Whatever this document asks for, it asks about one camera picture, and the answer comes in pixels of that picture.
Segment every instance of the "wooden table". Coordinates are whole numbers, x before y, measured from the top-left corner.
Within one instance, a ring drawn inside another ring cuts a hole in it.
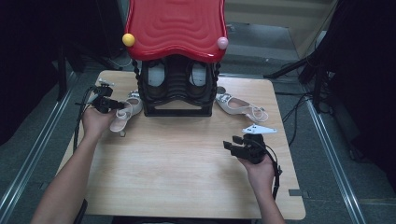
[[[137,89],[132,72],[104,71],[99,77],[116,84],[114,100],[124,100]],[[220,77],[218,85],[266,109],[269,119],[261,125],[278,132],[265,134],[264,141],[283,170],[276,203],[285,219],[303,219],[302,197],[289,193],[299,185],[272,83]],[[232,142],[233,135],[242,136],[242,129],[251,124],[243,115],[226,114],[217,103],[211,117],[145,117],[142,111],[128,121],[125,137],[111,131],[103,134],[93,158],[87,214],[260,218],[245,168],[222,144]],[[70,158],[72,143],[60,167]]]

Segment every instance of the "metal rail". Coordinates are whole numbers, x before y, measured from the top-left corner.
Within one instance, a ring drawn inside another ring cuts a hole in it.
[[[309,92],[307,87],[304,87],[305,92]],[[309,113],[311,114],[312,120],[314,121],[315,127],[317,128],[320,141],[325,149],[327,159],[329,160],[332,172],[335,180],[337,181],[338,187],[340,188],[341,194],[346,204],[346,209],[349,212],[352,222],[355,224],[366,223],[363,212],[359,202],[355,196],[352,186],[349,183],[346,173],[344,172],[343,166],[338,159],[337,153],[332,145],[332,140],[328,135],[326,126],[320,114],[317,113],[311,101],[307,101]]]
[[[7,223],[11,214],[17,204],[21,194],[28,183],[30,176],[33,173],[44,149],[50,140],[53,130],[59,121],[60,116],[64,112],[64,108],[70,99],[71,91],[79,80],[79,76],[74,72],[70,75],[68,80],[69,89],[64,95],[64,98],[57,102],[55,107],[47,119],[46,124],[41,130],[39,136],[35,140],[33,147],[27,155],[21,169],[16,175],[13,182],[8,186],[0,204],[0,223]]]

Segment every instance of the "shoe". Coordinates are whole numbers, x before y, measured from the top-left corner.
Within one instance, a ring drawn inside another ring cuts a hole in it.
[[[244,114],[253,122],[264,122],[268,120],[268,114],[265,112],[264,108],[235,98],[229,93],[219,93],[218,91],[216,94],[216,102],[228,114]]]
[[[110,124],[110,131],[113,133],[120,133],[121,137],[125,136],[124,128],[128,120],[142,111],[143,104],[137,91],[131,91],[128,94],[128,99],[120,101],[124,103],[123,109],[117,110],[117,117]]]

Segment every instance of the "yellow ball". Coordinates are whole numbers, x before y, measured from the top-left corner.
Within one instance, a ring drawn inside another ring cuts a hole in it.
[[[134,36],[131,35],[131,34],[125,34],[125,35],[122,37],[122,43],[124,43],[124,45],[125,45],[126,47],[131,47],[131,46],[133,46],[133,45],[134,45]]]

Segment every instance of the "hand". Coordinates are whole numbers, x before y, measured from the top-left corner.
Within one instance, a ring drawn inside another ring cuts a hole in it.
[[[255,194],[265,193],[272,194],[272,186],[274,181],[274,167],[268,155],[265,155],[262,162],[253,164],[250,161],[240,159],[238,160],[247,169],[247,177]]]
[[[110,126],[111,121],[116,117],[116,110],[111,110],[107,114],[102,114],[95,108],[85,110],[82,117],[85,136],[100,137]]]

